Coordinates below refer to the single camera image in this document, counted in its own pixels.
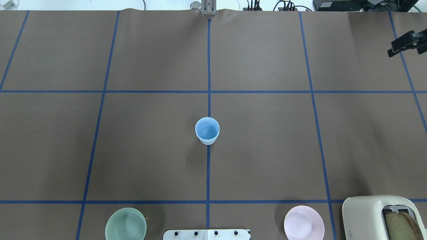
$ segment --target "white label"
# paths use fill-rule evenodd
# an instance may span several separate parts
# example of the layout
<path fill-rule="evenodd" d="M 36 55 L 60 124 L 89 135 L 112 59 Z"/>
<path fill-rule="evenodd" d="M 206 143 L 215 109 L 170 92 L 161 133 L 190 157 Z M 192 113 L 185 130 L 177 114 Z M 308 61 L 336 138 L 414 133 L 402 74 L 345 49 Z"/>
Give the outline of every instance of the white label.
<path fill-rule="evenodd" d="M 324 2 L 322 4 L 320 4 L 321 8 L 328 8 L 332 5 L 332 2 Z"/>

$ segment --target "bread slice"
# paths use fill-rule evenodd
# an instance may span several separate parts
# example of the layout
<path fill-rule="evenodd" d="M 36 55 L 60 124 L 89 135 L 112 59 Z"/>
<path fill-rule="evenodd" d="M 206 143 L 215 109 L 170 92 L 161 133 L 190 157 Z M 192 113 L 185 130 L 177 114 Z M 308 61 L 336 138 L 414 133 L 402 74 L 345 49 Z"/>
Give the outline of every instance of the bread slice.
<path fill-rule="evenodd" d="M 403 212 L 385 212 L 384 220 L 390 240 L 424 240 L 415 219 Z"/>

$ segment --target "metal bracket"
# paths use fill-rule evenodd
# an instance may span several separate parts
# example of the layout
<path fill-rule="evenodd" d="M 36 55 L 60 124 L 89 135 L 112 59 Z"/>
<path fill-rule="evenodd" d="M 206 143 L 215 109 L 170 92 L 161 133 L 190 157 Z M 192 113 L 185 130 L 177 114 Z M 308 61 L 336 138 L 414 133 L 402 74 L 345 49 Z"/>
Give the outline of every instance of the metal bracket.
<path fill-rule="evenodd" d="M 202 0 L 200 13 L 202 15 L 216 15 L 216 0 Z"/>
<path fill-rule="evenodd" d="M 217 230 L 168 230 L 163 240 L 251 240 L 251 230 L 217 229 Z"/>

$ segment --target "pink plate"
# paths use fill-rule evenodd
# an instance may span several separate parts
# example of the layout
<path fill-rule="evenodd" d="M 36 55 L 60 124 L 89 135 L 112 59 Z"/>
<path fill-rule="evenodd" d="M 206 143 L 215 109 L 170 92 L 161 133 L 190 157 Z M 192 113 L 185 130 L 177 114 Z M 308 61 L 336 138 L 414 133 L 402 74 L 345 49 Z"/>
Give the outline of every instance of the pink plate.
<path fill-rule="evenodd" d="M 322 240 L 325 226 L 316 210 L 307 206 L 296 206 L 289 210 L 283 223 L 289 240 Z"/>

